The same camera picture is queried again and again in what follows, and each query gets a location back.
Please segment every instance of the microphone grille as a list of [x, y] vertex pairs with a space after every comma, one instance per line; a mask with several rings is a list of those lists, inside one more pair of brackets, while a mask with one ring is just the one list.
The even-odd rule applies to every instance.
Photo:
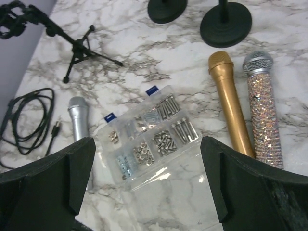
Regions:
[[220, 64], [233, 64], [230, 56], [225, 51], [218, 51], [208, 58], [208, 69], [211, 70]]
[[273, 58], [265, 51], [255, 51], [244, 59], [243, 70], [246, 74], [257, 69], [270, 71], [273, 67]]
[[70, 99], [68, 107], [79, 106], [79, 107], [88, 107], [87, 102], [84, 98], [76, 96]]

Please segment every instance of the rhinestone microphone handle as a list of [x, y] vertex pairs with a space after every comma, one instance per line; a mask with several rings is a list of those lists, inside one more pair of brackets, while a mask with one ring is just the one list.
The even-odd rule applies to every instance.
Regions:
[[256, 159], [283, 169], [279, 127], [270, 74], [248, 79]]

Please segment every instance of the marble surface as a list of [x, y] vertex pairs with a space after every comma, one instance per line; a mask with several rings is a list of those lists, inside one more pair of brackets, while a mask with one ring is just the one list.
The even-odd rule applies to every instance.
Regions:
[[[219, 49], [202, 42], [199, 26], [204, 14], [216, 0], [189, 0], [184, 14], [172, 23], [157, 25], [147, 16], [146, 0], [58, 0], [51, 19], [69, 35], [83, 36], [89, 25], [96, 26], [90, 35], [91, 47], [124, 63], [118, 67], [102, 59], [84, 61], [73, 68], [71, 81], [62, 79], [71, 59], [71, 46], [61, 37], [44, 33], [25, 73], [17, 96], [44, 87], [56, 92], [52, 124], [60, 120], [62, 130], [52, 152], [73, 142], [72, 125], [67, 112], [73, 96], [83, 96], [90, 104], [90, 134], [96, 136], [110, 112], [121, 115], [141, 102], [152, 85], [171, 85], [182, 107], [193, 118], [203, 135], [230, 145], [226, 122], [214, 82], [207, 72], [207, 59]], [[247, 77], [242, 71], [245, 56], [265, 49], [274, 58], [272, 77], [279, 119], [284, 166], [288, 171], [308, 175], [308, 3], [304, 0], [239, 1], [251, 11], [253, 27], [248, 37], [227, 51], [233, 62], [235, 82], [247, 126], [251, 132]], [[20, 122], [23, 133], [34, 129], [41, 118], [35, 105], [24, 111]], [[42, 158], [48, 142], [28, 156], [1, 144], [4, 163], [17, 167]], [[78, 220], [95, 231], [130, 231], [132, 219], [113, 184], [105, 163], [100, 162], [103, 148], [97, 142], [96, 191], [86, 193]], [[166, 198], [172, 201], [172, 190]], [[181, 223], [181, 210], [172, 207], [168, 218], [148, 217], [143, 230], [193, 230]], [[220, 225], [211, 231], [220, 231]]]

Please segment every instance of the mini tripod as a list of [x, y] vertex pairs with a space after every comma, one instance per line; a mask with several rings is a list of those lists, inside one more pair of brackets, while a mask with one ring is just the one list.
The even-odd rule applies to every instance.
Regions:
[[[12, 9], [21, 8], [23, 15], [15, 14]], [[69, 74], [73, 68], [73, 65], [78, 64], [84, 60], [94, 57], [102, 57], [107, 59], [118, 66], [123, 66], [120, 61], [110, 59], [104, 55], [98, 54], [90, 49], [90, 43], [88, 35], [95, 30], [94, 25], [91, 25], [87, 33], [82, 37], [82, 39], [74, 40], [67, 33], [65, 33], [56, 23], [54, 23], [44, 12], [39, 10], [33, 5], [26, 7], [20, 1], [12, 1], [9, 4], [4, 4], [0, 6], [0, 38], [9, 39], [12, 36], [19, 36], [26, 29], [27, 22], [38, 25], [42, 23], [46, 27], [46, 34], [50, 37], [59, 35], [63, 37], [66, 41], [73, 45], [72, 52], [73, 57], [70, 62], [69, 68], [65, 77], [63, 78], [63, 83], [69, 82]], [[6, 32], [1, 32], [1, 28], [6, 28]], [[88, 47], [83, 45], [83, 42], [87, 41]]]

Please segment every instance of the clear plastic case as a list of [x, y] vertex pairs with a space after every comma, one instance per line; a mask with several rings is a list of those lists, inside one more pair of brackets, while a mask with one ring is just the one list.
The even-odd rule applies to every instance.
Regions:
[[112, 120], [98, 136], [136, 230], [166, 222], [188, 231], [218, 224], [200, 155], [201, 133], [170, 86]]

